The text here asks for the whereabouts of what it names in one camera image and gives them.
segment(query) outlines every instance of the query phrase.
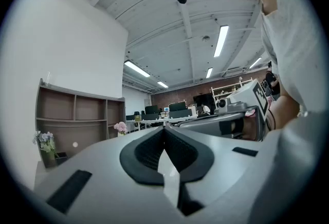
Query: brick wall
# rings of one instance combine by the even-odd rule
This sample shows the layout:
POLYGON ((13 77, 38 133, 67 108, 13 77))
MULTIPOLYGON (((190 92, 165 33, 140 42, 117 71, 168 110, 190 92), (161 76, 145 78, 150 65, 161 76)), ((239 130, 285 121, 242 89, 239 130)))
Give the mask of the brick wall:
MULTIPOLYGON (((250 80, 250 78, 258 79, 258 81, 262 81, 265 78, 266 69, 260 70, 253 73, 243 74, 241 75, 242 81, 250 80)), ((187 106, 189 104, 194 103, 193 96, 198 96, 200 93, 208 94, 210 93, 210 88, 218 88, 234 83, 239 82, 239 76, 222 79, 215 82, 204 83, 201 85, 196 85, 184 89, 173 90, 169 92, 163 92, 161 94, 151 95, 152 105, 158 105, 158 108, 168 107, 170 103, 177 103, 183 100, 186 101, 187 106)))

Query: white shirt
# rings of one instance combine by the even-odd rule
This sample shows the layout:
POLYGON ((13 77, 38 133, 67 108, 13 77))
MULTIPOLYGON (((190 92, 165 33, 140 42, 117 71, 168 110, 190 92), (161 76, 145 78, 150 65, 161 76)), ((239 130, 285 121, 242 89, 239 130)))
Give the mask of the white shirt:
POLYGON ((204 112, 205 113, 210 113, 210 109, 207 105, 204 105, 204 112))
POLYGON ((326 110, 328 46, 314 9, 309 0, 277 0, 277 4, 276 11, 262 12, 262 40, 272 72, 306 110, 326 110))

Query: potted plant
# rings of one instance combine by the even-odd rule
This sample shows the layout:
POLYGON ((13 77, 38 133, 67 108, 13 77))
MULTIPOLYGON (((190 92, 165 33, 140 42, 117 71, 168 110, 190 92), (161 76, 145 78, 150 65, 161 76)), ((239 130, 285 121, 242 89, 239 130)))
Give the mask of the potted plant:
POLYGON ((33 143, 40 143, 40 150, 49 154, 49 158, 51 160, 55 160, 56 165, 60 165, 61 163, 67 160, 67 155, 65 152, 57 153, 55 149, 55 141, 53 134, 50 132, 41 133, 41 131, 35 131, 33 143))
POLYGON ((127 126, 124 122, 115 124, 114 129, 118 130, 118 136, 124 136, 127 134, 127 126))

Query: ceiling light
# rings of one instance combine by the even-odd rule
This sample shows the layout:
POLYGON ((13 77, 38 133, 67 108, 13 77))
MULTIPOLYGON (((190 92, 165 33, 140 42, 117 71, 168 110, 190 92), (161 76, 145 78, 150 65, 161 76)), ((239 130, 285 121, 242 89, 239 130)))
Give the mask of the ceiling light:
POLYGON ((145 77, 150 77, 150 75, 147 72, 143 71, 141 68, 139 68, 137 65, 135 65, 131 61, 125 61, 124 64, 127 65, 128 67, 130 67, 131 69, 139 72, 140 74, 144 75, 145 77))
POLYGON ((258 61, 260 61, 261 60, 261 58, 262 57, 259 57, 250 67, 249 67, 249 69, 251 69, 258 61))
POLYGON ((168 88, 168 86, 166 86, 166 84, 164 84, 163 82, 158 82, 158 84, 160 84, 160 85, 163 86, 164 88, 168 88))
POLYGON ((206 76, 206 79, 210 77, 210 75, 211 75, 211 72, 212 72, 212 68, 209 68, 209 69, 208 69, 208 72, 207 72, 207 76, 206 76))
POLYGON ((221 26, 220 35, 218 36, 218 41, 217 41, 217 46, 216 46, 214 57, 218 57, 221 54, 227 32, 228 32, 228 26, 221 26))

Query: white wall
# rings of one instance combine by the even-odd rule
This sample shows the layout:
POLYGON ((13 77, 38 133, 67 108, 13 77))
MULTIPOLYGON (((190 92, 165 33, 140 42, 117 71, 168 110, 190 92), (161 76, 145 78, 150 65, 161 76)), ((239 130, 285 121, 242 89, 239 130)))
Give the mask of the white wall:
POLYGON ((149 95, 134 89, 122 88, 122 97, 125 98, 125 114, 133 115, 135 111, 145 110, 144 99, 148 99, 149 95))
POLYGON ((89 0, 16 0, 2 28, 0 128, 18 181, 34 186, 32 144, 40 78, 78 91, 121 97, 128 32, 89 0))

